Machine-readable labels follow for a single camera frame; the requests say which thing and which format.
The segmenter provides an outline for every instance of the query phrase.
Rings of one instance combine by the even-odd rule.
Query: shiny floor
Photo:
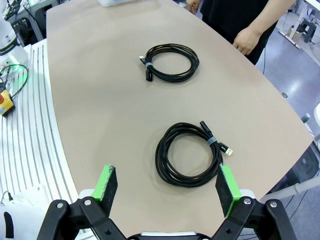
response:
[[[306,113],[311,115],[308,125],[315,134],[320,134],[320,126],[314,118],[314,109],[320,103],[320,66],[302,49],[295,48],[278,33],[276,28],[269,38],[265,55],[262,53],[256,67],[261,72],[264,71],[266,78],[280,94],[287,94],[286,100],[300,117]],[[316,146],[312,147],[320,160]],[[320,186],[295,195],[290,203],[291,197],[282,200],[284,206],[289,203],[286,207],[288,216],[291,217],[294,214],[290,221],[298,240],[320,239],[319,196]],[[252,233],[252,229],[244,229],[241,234],[250,235],[240,236],[238,239],[257,240],[258,238]]]

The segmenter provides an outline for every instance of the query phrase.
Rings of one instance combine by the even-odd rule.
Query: bolt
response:
[[[272,208],[275,208],[277,206],[277,203],[275,201],[270,202],[270,206]]]
[[[251,200],[249,198],[245,198],[243,202],[244,204],[251,204]]]
[[[90,201],[90,200],[85,200],[85,201],[84,201],[84,205],[89,206],[90,204],[91,204],[91,201]]]

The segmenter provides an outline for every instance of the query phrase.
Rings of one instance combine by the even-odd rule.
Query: table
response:
[[[145,79],[139,56],[155,45],[192,48],[200,65],[192,79]],[[157,144],[173,124],[205,121],[240,188],[260,199],[312,141],[300,118],[240,52],[171,0],[138,0],[104,8],[73,0],[47,12],[47,46],[55,115],[78,192],[94,188],[105,164],[116,167],[110,217],[129,237],[141,231],[194,230],[213,235],[224,216],[215,180],[193,189],[157,175]],[[153,61],[166,73],[189,67],[183,56]],[[206,143],[185,136],[169,157],[182,173],[199,173],[211,157]]]
[[[52,7],[55,7],[57,6],[59,3],[58,3],[58,0],[41,0],[40,2],[32,5],[32,6],[26,6],[26,8],[28,9],[28,11],[32,14],[32,16],[35,16],[35,13],[39,10],[39,9],[42,9],[46,6],[49,6],[49,5],[52,5]],[[30,21],[30,24],[32,26],[32,29],[34,31],[34,34],[35,34],[35,37],[38,41],[41,41],[44,39],[42,33],[41,33],[41,30],[38,26],[38,23],[37,21],[30,16],[30,14],[24,9],[23,6],[20,7],[20,12],[17,14],[17,15],[14,15],[12,17],[10,17],[7,21],[11,24],[13,24],[14,22],[16,22],[17,20],[19,19],[22,19],[22,18],[27,18],[29,19]]]
[[[310,6],[313,9],[316,9],[317,11],[320,11],[320,2],[318,2],[317,0],[303,0],[306,4],[303,6],[303,9],[298,17],[298,19],[296,20],[296,23],[293,26],[293,29],[290,33],[290,35],[286,35],[284,32],[279,30],[279,33],[281,35],[283,35],[287,40],[289,40],[297,49],[300,49],[300,46],[292,40],[292,38],[294,37],[294,34],[297,31],[297,28],[299,27],[302,19],[305,17],[306,12],[308,10],[308,6]]]

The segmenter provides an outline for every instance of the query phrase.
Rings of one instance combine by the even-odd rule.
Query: white plastic container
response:
[[[104,7],[109,7],[117,4],[123,4],[127,2],[132,2],[134,0],[98,0],[98,2],[104,6]]]

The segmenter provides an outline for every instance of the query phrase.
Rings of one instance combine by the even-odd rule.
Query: person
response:
[[[296,0],[203,0],[202,20],[245,55],[258,62],[279,18]],[[201,0],[187,0],[196,14]]]

